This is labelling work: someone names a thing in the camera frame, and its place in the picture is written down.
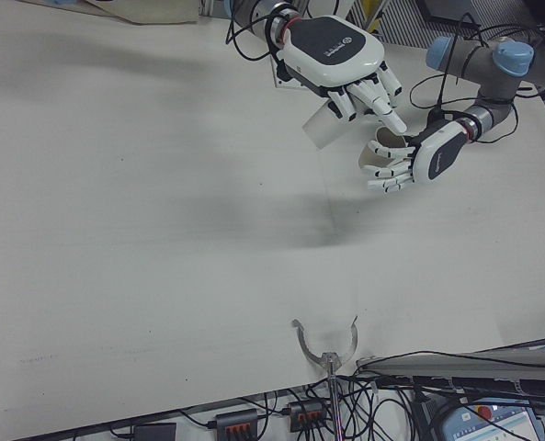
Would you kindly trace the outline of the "white dexterous robot hand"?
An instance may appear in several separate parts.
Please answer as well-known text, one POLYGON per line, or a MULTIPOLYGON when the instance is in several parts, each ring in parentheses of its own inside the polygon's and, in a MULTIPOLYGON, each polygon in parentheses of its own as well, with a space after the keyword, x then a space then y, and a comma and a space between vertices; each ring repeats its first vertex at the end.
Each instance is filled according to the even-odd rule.
POLYGON ((436 180, 469 142, 469 132, 457 121, 438 121, 415 136, 381 127, 363 148, 358 166, 369 176, 368 189, 392 193, 436 180))
POLYGON ((406 133, 395 111, 402 84, 373 35, 338 16, 295 17, 282 29, 280 42, 288 74, 324 98, 338 122, 371 115, 390 131, 406 133))

